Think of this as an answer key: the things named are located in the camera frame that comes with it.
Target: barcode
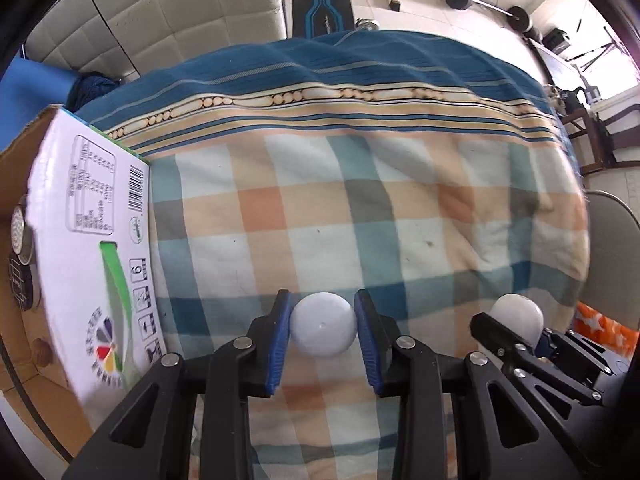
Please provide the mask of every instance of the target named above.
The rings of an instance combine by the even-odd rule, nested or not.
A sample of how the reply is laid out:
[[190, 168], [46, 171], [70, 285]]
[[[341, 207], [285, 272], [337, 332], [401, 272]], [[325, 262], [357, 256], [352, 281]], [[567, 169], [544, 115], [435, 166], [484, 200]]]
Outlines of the barcode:
[[129, 209], [142, 213], [142, 171], [129, 168]]

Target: gray chair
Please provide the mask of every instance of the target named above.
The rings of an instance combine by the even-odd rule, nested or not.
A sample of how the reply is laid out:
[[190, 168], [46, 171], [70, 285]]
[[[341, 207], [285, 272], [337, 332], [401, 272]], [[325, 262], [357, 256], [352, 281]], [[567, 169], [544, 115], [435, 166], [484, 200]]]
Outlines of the gray chair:
[[589, 275], [580, 300], [631, 329], [640, 321], [640, 224], [619, 198], [588, 190]]

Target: white ball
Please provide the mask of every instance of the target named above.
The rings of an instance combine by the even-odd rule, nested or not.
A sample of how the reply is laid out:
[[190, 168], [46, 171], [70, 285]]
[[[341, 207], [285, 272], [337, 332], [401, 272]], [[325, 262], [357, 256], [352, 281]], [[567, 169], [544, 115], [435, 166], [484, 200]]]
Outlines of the white ball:
[[538, 344], [545, 319], [540, 307], [529, 298], [519, 294], [505, 294], [491, 307], [489, 316], [518, 334], [533, 348]]
[[289, 330], [304, 353], [328, 357], [351, 346], [357, 331], [356, 314], [347, 300], [330, 292], [316, 292], [293, 308]]

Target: checkered bedsheet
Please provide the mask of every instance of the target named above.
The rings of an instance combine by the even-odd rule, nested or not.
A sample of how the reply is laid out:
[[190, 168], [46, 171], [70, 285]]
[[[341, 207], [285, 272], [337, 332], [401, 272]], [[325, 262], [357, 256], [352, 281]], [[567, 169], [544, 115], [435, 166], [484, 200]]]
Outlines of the checkered bedsheet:
[[[80, 115], [151, 163], [154, 285], [185, 357], [246, 333], [280, 288], [365, 287], [457, 356], [508, 292], [547, 326], [571, 319], [588, 234], [566, 136], [536, 82], [471, 47], [400, 32], [233, 47]], [[256, 478], [389, 478], [397, 421], [357, 344], [325, 360], [290, 345], [275, 396], [250, 401]]]

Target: dumbbell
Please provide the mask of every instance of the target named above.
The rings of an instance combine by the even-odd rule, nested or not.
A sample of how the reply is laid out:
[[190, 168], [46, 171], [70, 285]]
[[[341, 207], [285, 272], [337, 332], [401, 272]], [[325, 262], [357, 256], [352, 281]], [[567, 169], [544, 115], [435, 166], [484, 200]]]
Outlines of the dumbbell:
[[483, 7], [487, 7], [489, 9], [497, 10], [498, 12], [503, 13], [507, 16], [507, 23], [509, 26], [515, 30], [516, 32], [521, 32], [525, 34], [529, 32], [531, 27], [533, 26], [533, 22], [531, 21], [531, 17], [529, 13], [524, 10], [522, 7], [513, 6], [510, 7], [509, 10], [501, 9], [500, 7], [496, 7], [492, 4], [488, 4], [483, 0], [445, 0], [447, 5], [452, 9], [457, 10], [465, 10], [471, 7], [472, 4], [482, 5]]

